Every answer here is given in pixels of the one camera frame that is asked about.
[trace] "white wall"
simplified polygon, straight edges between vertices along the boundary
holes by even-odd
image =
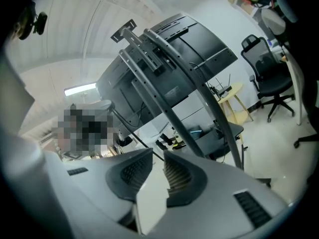
[[[261,32],[247,17],[234,8],[228,0],[178,0],[173,7],[166,11],[166,17],[176,13],[184,12],[198,22],[203,24],[214,34],[216,34],[238,57],[238,60],[217,75],[217,79],[222,84],[228,83],[229,73],[231,73],[231,83],[242,82],[243,89],[238,97],[246,107],[250,107],[258,102],[257,92],[249,76],[253,74],[253,69],[242,58],[241,42],[249,34],[261,36]],[[209,81],[217,86],[216,79]],[[235,101],[230,101],[233,109],[241,110],[240,105]]]

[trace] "mesh chair backrest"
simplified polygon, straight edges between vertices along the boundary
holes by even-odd
[[[242,41],[241,45],[243,47],[241,55],[254,69],[257,81],[273,74],[277,62],[264,38],[249,35]]]

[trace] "ceiling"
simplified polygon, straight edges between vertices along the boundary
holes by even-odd
[[[44,33],[14,40],[6,53],[35,98],[20,135],[40,140],[51,131],[54,117],[74,101],[64,89],[96,82],[128,45],[126,40],[115,43],[112,34],[130,19],[137,24],[135,34],[142,34],[164,19],[162,10],[175,0],[33,1],[37,14],[48,15]]]

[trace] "shelf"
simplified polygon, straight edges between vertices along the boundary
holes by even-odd
[[[234,121],[233,115],[227,116],[227,120],[237,125],[243,125],[248,118],[248,113],[246,111],[235,112],[237,123]]]

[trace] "black office chair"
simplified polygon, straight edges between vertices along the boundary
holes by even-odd
[[[265,105],[274,104],[268,114],[267,122],[271,121],[270,116],[278,105],[282,105],[290,110],[294,116],[294,110],[284,100],[288,98],[294,100],[295,96],[287,95],[280,97],[282,92],[293,85],[287,65],[276,62],[266,40],[262,37],[258,38],[251,34],[242,41],[241,45],[243,47],[241,55],[254,69],[256,74],[256,78],[252,75],[249,80],[259,92],[258,98],[274,96],[274,99],[261,103],[261,108],[264,108]]]

